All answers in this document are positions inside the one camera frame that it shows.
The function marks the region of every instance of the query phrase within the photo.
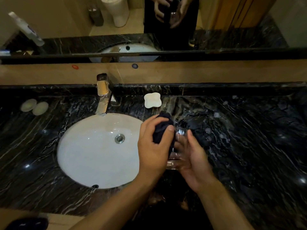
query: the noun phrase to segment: white bottle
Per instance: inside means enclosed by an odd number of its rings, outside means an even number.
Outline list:
[[[9,15],[14,19],[16,25],[20,28],[20,30],[37,46],[43,46],[44,41],[37,35],[37,33],[28,25],[28,23],[19,18],[14,12],[10,12]]]

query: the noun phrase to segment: mirror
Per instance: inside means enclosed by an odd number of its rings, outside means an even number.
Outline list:
[[[305,48],[306,23],[307,0],[0,0],[0,56]]]

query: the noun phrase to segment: toilet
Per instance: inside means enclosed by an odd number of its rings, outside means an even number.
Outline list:
[[[129,8],[127,0],[101,0],[113,17],[116,27],[123,27],[128,21]]]

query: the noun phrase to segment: person's right hand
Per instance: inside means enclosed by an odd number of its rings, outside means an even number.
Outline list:
[[[167,0],[153,0],[154,1],[154,11],[156,13],[156,19],[158,19],[160,22],[164,23],[164,13],[162,13],[159,10],[159,4],[166,5],[167,7],[170,7],[170,3]]]
[[[175,148],[183,152],[183,163],[179,166],[179,172],[194,192],[198,194],[206,185],[216,181],[207,155],[191,130],[188,130],[187,139],[181,137],[179,142],[175,142]]]

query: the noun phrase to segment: fingernail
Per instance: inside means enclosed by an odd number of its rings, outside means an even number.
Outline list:
[[[169,126],[167,127],[167,129],[170,130],[170,131],[174,131],[174,130],[175,130],[175,128],[174,128],[173,125],[169,125]]]

